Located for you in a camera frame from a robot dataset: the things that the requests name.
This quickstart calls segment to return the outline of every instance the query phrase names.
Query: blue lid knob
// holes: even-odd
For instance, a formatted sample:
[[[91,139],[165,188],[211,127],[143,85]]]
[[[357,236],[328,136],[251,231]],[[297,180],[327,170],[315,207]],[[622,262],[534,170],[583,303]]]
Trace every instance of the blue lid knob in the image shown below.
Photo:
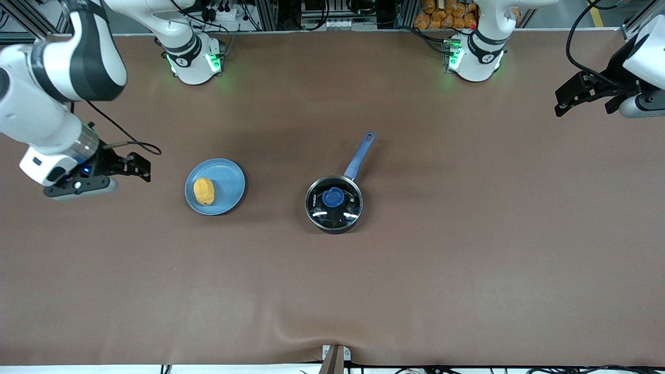
[[[337,188],[332,187],[330,190],[323,192],[323,204],[328,208],[337,208],[344,202],[344,192]]]

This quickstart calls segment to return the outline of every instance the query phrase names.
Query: brown tabletop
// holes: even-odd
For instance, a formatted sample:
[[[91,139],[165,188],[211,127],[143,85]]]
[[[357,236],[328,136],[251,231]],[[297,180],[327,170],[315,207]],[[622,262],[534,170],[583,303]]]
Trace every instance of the brown tabletop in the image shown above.
[[[665,122],[601,102],[556,118],[566,36],[514,34],[480,84],[405,33],[241,36],[199,87],[152,38],[117,40],[130,81],[99,107],[164,155],[142,152],[151,183],[55,202],[0,140],[0,364],[280,363],[343,343],[366,364],[665,365]],[[579,33],[573,52],[603,69],[621,43]],[[368,130],[365,211],[324,234],[305,192]],[[201,216],[184,181],[218,157],[247,195]]]

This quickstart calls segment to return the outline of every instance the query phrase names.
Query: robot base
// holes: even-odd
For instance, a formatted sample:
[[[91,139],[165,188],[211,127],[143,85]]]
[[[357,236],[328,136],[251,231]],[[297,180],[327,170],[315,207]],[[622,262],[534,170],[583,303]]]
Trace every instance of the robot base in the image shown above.
[[[174,77],[188,85],[202,85],[214,76],[221,76],[224,65],[224,52],[226,46],[219,40],[206,34],[198,34],[201,38],[201,53],[188,67],[181,67],[169,60]]]
[[[455,72],[462,79],[469,82],[486,81],[499,68],[499,63],[503,57],[503,51],[496,58],[493,55],[486,55],[483,58],[491,59],[489,63],[481,63],[478,58],[471,53],[469,47],[469,36],[457,34],[452,37],[454,41],[459,41],[460,45],[455,48],[453,55],[445,58],[449,71]]]

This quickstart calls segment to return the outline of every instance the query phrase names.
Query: yellow potato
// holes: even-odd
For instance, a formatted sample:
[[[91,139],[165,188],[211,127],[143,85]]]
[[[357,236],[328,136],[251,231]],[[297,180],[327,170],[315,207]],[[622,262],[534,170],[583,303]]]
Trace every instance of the yellow potato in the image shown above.
[[[215,186],[208,178],[198,178],[194,182],[194,197],[203,205],[210,205],[215,201]]]

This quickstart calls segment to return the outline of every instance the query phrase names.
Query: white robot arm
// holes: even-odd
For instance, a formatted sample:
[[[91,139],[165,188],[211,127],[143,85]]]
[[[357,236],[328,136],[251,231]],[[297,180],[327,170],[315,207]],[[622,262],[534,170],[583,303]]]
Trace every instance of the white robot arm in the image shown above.
[[[0,132],[29,145],[19,166],[52,198],[109,192],[113,174],[150,180],[150,163],[118,157],[65,102],[113,100],[127,73],[100,0],[63,0],[74,35],[0,52]],[[81,182],[81,178],[90,178]]]
[[[462,79],[481,82],[488,79],[503,56],[503,47],[515,30],[517,19],[512,7],[540,8],[559,0],[476,0],[480,9],[477,28],[453,36],[460,42],[449,69]]]
[[[170,0],[105,0],[122,15],[135,19],[155,34],[166,50],[171,69],[188,85],[200,85],[221,72],[220,45],[205,33],[195,33]],[[180,9],[195,0],[174,0]]]
[[[580,71],[557,92],[557,116],[604,97],[608,114],[626,118],[665,115],[665,15],[658,15],[621,47],[600,72]]]

